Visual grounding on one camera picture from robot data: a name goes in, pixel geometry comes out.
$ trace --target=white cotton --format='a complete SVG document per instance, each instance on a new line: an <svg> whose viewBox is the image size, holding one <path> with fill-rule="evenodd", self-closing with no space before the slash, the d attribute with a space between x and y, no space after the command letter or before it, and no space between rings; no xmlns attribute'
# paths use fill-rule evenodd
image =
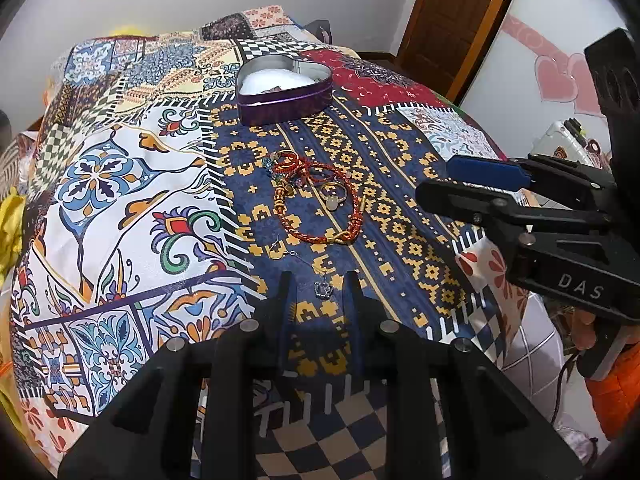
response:
<svg viewBox="0 0 640 480"><path fill-rule="evenodd" d="M242 95L256 95L280 87L282 90L313 85L315 81L306 75L284 68L265 68L249 74L242 82Z"/></svg>

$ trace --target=orange sleeve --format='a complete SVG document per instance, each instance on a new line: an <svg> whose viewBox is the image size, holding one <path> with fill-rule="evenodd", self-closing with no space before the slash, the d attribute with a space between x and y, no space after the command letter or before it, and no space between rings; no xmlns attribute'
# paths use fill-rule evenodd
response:
<svg viewBox="0 0 640 480"><path fill-rule="evenodd" d="M640 396L640 344L624 352L603 381L585 381L609 440L618 436Z"/></svg>

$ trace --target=ring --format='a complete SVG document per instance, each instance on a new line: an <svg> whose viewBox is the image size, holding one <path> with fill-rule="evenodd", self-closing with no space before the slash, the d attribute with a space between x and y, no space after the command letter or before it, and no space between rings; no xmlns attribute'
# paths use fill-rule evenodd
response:
<svg viewBox="0 0 640 480"><path fill-rule="evenodd" d="M338 196L338 195L332 195L332 194L325 194L324 193L324 189L327 187L335 187L335 188L340 188L341 190L344 191L344 195L343 196ZM329 200L330 198L336 198L338 200L338 203L342 203L345 200L347 200L347 195L349 194L349 192L347 191L347 188L344 187L342 184L340 184L339 182L325 182L324 184L322 184L322 186L320 186L320 196L322 197L322 200L324 200L325 202L327 200Z"/></svg>

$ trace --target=hand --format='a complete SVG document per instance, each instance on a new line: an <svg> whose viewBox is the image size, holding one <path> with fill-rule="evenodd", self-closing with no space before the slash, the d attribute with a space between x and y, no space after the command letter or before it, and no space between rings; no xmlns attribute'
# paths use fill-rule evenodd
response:
<svg viewBox="0 0 640 480"><path fill-rule="evenodd" d="M578 350L587 350L596 344L596 333L593 322L596 315L591 312L576 309L571 323L571 337ZM627 341L627 344L640 342L640 326L635 327Z"/></svg>

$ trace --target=pink heart sticker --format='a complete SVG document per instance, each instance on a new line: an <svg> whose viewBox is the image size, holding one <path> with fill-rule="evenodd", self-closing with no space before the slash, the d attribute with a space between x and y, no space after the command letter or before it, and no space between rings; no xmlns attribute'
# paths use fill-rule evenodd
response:
<svg viewBox="0 0 640 480"><path fill-rule="evenodd" d="M558 71L556 61L549 56L536 59L536 79L543 101L570 103L578 97L578 85L574 79Z"/></svg>
<svg viewBox="0 0 640 480"><path fill-rule="evenodd" d="M568 71L578 85L578 95L574 101L575 113L604 117L584 54L573 54L569 58Z"/></svg>

